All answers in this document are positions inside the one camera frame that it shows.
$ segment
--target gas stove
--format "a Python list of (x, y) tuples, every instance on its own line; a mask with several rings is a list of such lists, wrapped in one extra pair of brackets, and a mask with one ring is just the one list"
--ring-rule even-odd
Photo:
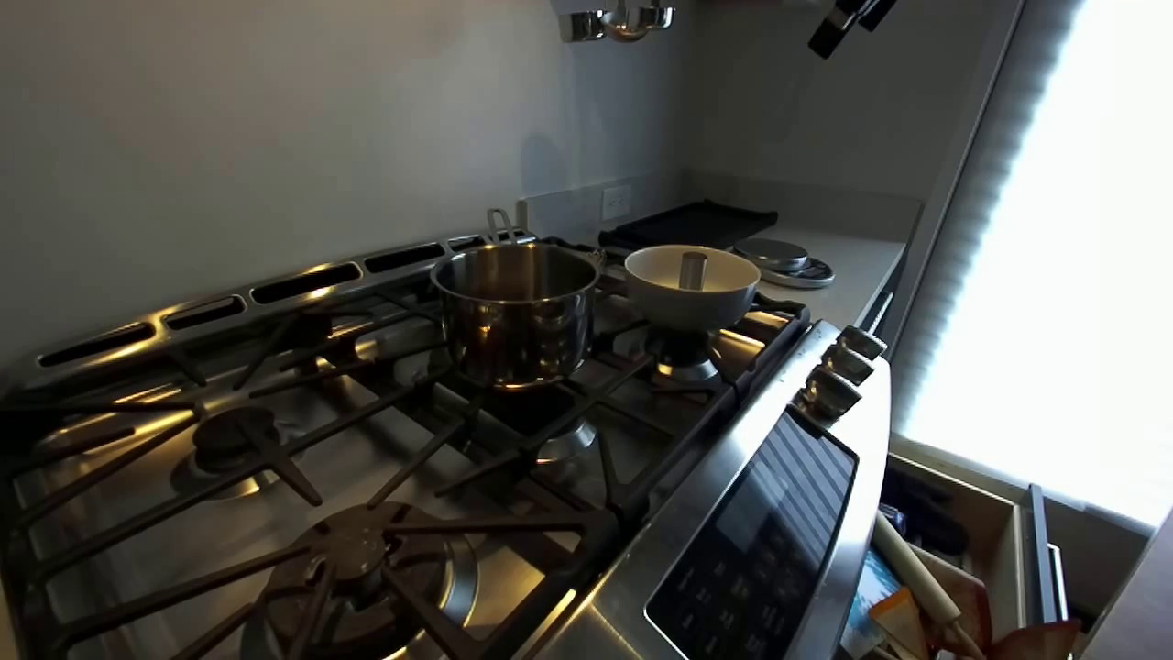
[(489, 394), (450, 366), (429, 288), (461, 247), (316, 263), (37, 357), (0, 400), (21, 657), (543, 653), (828, 344), (768, 302), (666, 337), (606, 274), (586, 363)]

